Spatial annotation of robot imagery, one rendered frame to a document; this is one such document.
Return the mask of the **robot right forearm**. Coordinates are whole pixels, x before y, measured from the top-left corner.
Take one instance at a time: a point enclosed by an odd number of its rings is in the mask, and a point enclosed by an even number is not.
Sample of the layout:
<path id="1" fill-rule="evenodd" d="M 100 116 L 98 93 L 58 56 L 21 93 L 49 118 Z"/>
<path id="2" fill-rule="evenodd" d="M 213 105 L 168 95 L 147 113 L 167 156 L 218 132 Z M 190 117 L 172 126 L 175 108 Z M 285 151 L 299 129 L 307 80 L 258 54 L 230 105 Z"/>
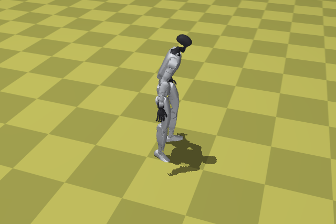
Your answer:
<path id="1" fill-rule="evenodd" d="M 167 82 L 162 82 L 160 88 L 159 88 L 159 95 L 158 95 L 158 102 L 159 102 L 159 107 L 163 107 L 164 106 L 164 100 L 165 100 L 165 93 L 166 93 L 166 89 L 168 87 L 168 83 Z"/>

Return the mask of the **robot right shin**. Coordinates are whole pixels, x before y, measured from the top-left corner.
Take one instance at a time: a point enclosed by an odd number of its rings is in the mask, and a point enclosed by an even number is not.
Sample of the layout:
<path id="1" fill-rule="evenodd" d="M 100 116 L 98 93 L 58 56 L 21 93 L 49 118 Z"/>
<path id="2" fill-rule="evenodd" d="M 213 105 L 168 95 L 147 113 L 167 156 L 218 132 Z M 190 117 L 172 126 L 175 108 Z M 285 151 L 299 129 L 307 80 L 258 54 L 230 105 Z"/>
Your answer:
<path id="1" fill-rule="evenodd" d="M 165 143 L 167 139 L 168 130 L 166 129 L 164 132 L 161 125 L 158 125 L 156 129 L 157 129 L 156 138 L 158 142 L 158 151 L 159 151 L 158 153 L 162 155 L 163 153 L 162 151 L 164 151 L 164 147 L 165 147 Z"/>

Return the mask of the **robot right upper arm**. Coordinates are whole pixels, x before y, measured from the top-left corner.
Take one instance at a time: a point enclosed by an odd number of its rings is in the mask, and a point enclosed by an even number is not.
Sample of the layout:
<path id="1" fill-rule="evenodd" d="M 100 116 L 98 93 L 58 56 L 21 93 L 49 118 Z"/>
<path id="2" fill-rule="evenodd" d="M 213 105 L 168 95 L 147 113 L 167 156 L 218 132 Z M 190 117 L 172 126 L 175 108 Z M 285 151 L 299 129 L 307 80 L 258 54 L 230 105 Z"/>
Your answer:
<path id="1" fill-rule="evenodd" d="M 162 82 L 167 82 L 168 86 L 169 86 L 169 82 L 167 81 L 167 79 L 169 79 L 173 73 L 173 71 L 176 69 L 177 67 L 177 60 L 174 58 L 171 58 L 171 60 L 168 61 L 167 63 L 167 68 L 165 70 L 165 73 L 160 81 L 160 85 L 162 84 Z"/>

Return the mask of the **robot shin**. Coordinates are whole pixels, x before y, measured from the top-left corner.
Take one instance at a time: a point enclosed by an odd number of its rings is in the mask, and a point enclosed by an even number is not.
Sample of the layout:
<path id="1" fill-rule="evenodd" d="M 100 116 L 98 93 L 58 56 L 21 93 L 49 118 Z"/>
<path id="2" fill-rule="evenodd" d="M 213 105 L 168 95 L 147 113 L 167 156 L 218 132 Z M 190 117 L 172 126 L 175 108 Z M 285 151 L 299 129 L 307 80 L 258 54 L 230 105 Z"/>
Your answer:
<path id="1" fill-rule="evenodd" d="M 169 128 L 169 138 L 173 137 L 174 129 L 175 129 L 175 126 L 176 126 L 176 120 L 177 120 L 177 114 L 176 114 L 175 118 L 170 119 L 170 124 L 168 126 L 168 128 Z"/>
<path id="2" fill-rule="evenodd" d="M 168 130 L 166 129 L 164 132 L 161 125 L 158 125 L 156 129 L 157 129 L 156 138 L 158 142 L 158 151 L 159 151 L 158 153 L 162 155 L 163 153 L 162 151 L 164 151 L 164 147 L 165 147 L 165 143 L 167 139 Z"/>

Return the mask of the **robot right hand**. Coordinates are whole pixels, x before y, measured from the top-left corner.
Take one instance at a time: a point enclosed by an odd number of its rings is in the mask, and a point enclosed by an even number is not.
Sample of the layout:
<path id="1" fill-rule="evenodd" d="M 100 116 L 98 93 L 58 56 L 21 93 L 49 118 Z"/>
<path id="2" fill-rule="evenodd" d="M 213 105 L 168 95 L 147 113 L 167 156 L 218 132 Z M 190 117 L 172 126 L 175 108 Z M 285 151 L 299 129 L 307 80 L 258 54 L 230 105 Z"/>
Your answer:
<path id="1" fill-rule="evenodd" d="M 156 119 L 156 121 L 157 121 L 158 118 L 159 118 L 158 122 L 160 121 L 160 119 L 161 119 L 160 122 L 162 122 L 162 121 L 165 120 L 165 116 L 167 117 L 167 113 L 166 113 L 165 110 L 163 109 L 164 106 L 163 106 L 163 107 L 159 107 L 159 102 L 157 103 L 157 107 L 158 107 L 159 110 L 158 110 L 158 112 L 157 112 L 157 119 Z"/>

